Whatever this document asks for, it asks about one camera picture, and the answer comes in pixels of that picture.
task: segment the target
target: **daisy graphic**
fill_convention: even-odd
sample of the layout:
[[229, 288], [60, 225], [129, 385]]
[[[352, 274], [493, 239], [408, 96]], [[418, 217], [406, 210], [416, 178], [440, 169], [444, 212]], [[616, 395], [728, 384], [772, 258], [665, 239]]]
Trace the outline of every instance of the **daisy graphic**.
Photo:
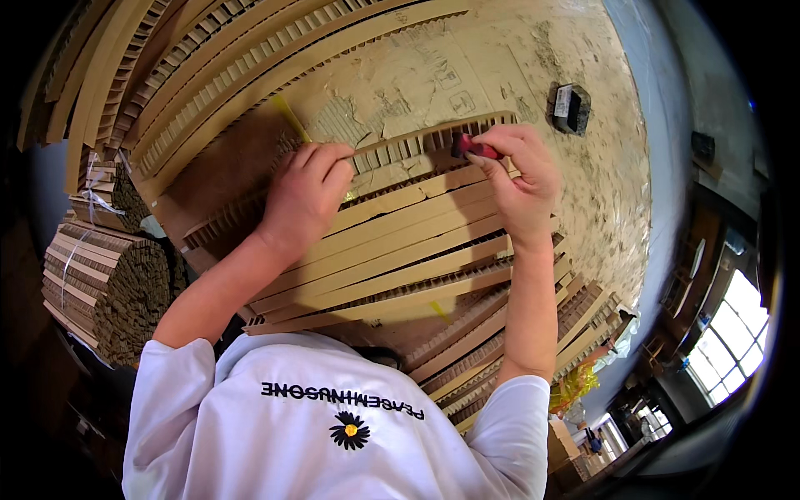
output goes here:
[[345, 450], [348, 447], [353, 450], [356, 447], [363, 448], [364, 443], [367, 442], [366, 439], [370, 436], [370, 428], [368, 426], [361, 427], [364, 421], [359, 416], [354, 417], [349, 411], [340, 412], [336, 415], [336, 419], [344, 425], [333, 426], [329, 429], [333, 431], [330, 436], [334, 442], [340, 446], [344, 443]]

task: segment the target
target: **cardboard box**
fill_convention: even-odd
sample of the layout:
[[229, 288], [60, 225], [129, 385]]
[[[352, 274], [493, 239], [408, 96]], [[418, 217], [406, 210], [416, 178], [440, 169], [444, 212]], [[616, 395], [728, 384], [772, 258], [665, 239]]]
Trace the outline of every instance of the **cardboard box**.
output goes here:
[[572, 440], [566, 424], [561, 420], [549, 420], [547, 426], [547, 473], [560, 469], [581, 455]]

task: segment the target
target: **left hand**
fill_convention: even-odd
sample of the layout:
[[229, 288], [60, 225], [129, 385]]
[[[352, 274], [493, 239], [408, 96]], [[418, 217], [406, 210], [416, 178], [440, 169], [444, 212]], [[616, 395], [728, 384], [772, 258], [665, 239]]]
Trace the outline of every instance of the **left hand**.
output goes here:
[[330, 229], [353, 180], [347, 144], [303, 144], [288, 153], [272, 181], [264, 219], [253, 235], [282, 263], [296, 262]]

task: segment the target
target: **person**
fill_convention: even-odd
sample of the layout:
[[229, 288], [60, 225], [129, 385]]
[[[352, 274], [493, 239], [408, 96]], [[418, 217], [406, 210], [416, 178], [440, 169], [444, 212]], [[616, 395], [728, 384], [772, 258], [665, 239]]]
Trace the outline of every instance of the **person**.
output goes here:
[[594, 432], [590, 427], [587, 427], [584, 430], [586, 431], [586, 440], [589, 443], [589, 448], [591, 448], [592, 453], [600, 454], [600, 450], [602, 450], [602, 442], [597, 436], [594, 435]]
[[240, 335], [230, 317], [330, 228], [353, 170], [343, 144], [286, 156], [263, 220], [173, 303], [145, 344], [130, 410], [128, 498], [541, 498], [557, 318], [550, 212], [560, 173], [524, 125], [474, 138], [514, 247], [505, 355], [462, 438], [404, 373], [311, 332]]

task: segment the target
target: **yellow plastic strip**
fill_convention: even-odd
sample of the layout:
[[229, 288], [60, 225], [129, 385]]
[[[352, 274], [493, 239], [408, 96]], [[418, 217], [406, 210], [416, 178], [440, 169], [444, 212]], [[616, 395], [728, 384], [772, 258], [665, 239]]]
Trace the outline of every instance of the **yellow plastic strip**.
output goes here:
[[433, 302], [430, 303], [430, 307], [432, 307], [433, 310], [436, 311], [436, 314], [438, 314], [439, 316], [442, 317], [443, 320], [445, 320], [445, 323], [447, 323], [448, 325], [453, 324], [453, 322], [450, 320], [447, 314], [445, 314], [445, 311], [442, 309], [442, 307], [439, 305], [438, 302], [434, 300]]
[[286, 118], [290, 125], [292, 125], [292, 128], [298, 133], [302, 141], [312, 142], [311, 137], [309, 137], [309, 135], [306, 133], [306, 129], [302, 128], [300, 120], [298, 120], [298, 117], [294, 116], [294, 112], [289, 107], [289, 104], [286, 103], [286, 100], [280, 95], [275, 95], [270, 100], [278, 107], [283, 117]]

